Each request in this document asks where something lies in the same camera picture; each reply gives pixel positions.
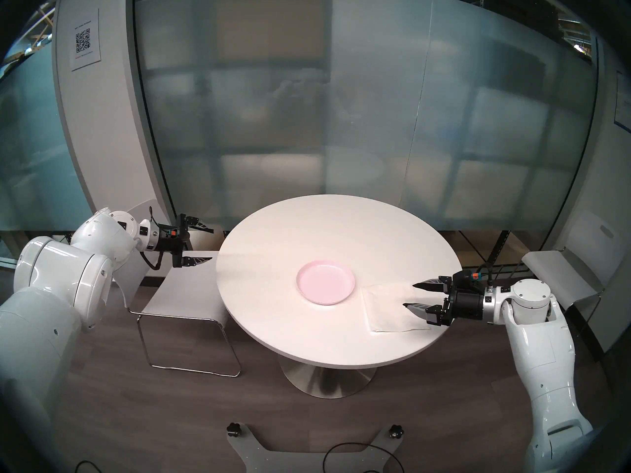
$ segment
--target qr code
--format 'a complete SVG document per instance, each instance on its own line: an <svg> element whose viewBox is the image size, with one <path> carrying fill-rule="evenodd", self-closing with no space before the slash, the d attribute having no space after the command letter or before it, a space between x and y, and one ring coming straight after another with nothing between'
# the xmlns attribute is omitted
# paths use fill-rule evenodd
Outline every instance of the qr code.
<svg viewBox="0 0 631 473"><path fill-rule="evenodd" d="M83 32L79 32L75 35L77 54L79 52L86 51L90 48L90 29L86 28Z"/></svg>

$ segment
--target white napkin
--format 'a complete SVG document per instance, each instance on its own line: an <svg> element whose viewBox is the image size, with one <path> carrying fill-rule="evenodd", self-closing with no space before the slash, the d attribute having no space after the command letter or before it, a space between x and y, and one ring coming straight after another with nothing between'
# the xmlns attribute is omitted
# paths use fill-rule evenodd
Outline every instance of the white napkin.
<svg viewBox="0 0 631 473"><path fill-rule="evenodd" d="M412 283L387 283L362 288L368 327L372 332L406 332L429 329L430 325L417 317L403 303L442 304L446 295L414 288Z"/></svg>

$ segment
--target white chair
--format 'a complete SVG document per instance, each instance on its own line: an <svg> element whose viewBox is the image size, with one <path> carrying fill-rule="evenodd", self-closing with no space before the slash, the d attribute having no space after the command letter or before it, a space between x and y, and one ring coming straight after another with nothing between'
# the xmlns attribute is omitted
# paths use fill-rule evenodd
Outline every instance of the white chair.
<svg viewBox="0 0 631 473"><path fill-rule="evenodd" d="M522 261L549 285L566 311L577 302L597 295L598 301L586 319L589 321L625 251L626 244L620 235L607 222L585 210L572 225L562 251L529 252Z"/></svg>
<svg viewBox="0 0 631 473"><path fill-rule="evenodd" d="M150 205L153 208L153 216L156 221L166 223L167 219L160 210L156 200L146 201L129 210L129 213L138 220L148 218ZM121 266L121 268L114 271L114 281L121 289L127 311L138 316L136 324L147 363L154 368L160 368L162 370L180 370L235 378L241 374L241 363L225 331L225 325L229 316L216 284L218 251L186 251L184 254L189 257L210 257L212 259L205 261L200 260L197 266L171 268L164 282L162 282L142 312L134 312L131 310L130 306L143 278L149 271L147 263L142 259L140 253L134 250L129 260ZM152 264L155 263L157 255L151 252L147 252L145 255L150 260L153 257L154 260L151 262ZM168 319L198 320L214 323L221 330L223 339L230 347L237 361L239 367L238 372L236 372L236 374L225 374L153 364L144 342L143 329L141 327L141 319L143 317L163 317Z"/></svg>

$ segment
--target glass partition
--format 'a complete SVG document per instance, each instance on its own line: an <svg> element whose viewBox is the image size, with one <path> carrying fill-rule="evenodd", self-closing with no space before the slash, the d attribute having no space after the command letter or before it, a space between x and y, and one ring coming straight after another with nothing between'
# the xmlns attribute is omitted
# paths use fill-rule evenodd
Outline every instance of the glass partition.
<svg viewBox="0 0 631 473"><path fill-rule="evenodd" d="M0 231L71 231L90 217L59 120L50 45L0 80L0 159Z"/></svg>
<svg viewBox="0 0 631 473"><path fill-rule="evenodd" d="M141 0L136 31L175 208L225 229L338 193L545 235L595 98L571 45L458 0Z"/></svg>

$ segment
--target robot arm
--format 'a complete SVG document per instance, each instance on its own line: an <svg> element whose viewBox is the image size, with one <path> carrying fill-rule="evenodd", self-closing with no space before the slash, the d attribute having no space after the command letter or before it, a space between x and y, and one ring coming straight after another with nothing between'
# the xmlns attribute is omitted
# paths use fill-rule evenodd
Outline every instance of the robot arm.
<svg viewBox="0 0 631 473"><path fill-rule="evenodd" d="M517 373L531 400L533 438L525 471L544 472L569 465L586 447L592 430L579 412L574 392L574 342L550 287L537 279L513 286L475 285L460 272L414 285L448 295L443 306L406 303L408 310L433 325L456 317L506 325Z"/></svg>
<svg viewBox="0 0 631 473"><path fill-rule="evenodd" d="M66 467L52 443L50 416L79 330L101 319L114 271L134 250L170 252L174 267L194 266L199 258L182 256L190 227L212 232L194 217L180 215L179 225L169 226L104 208L76 230L70 245L44 236L22 250L14 293L0 306L0 393L57 469Z"/></svg>

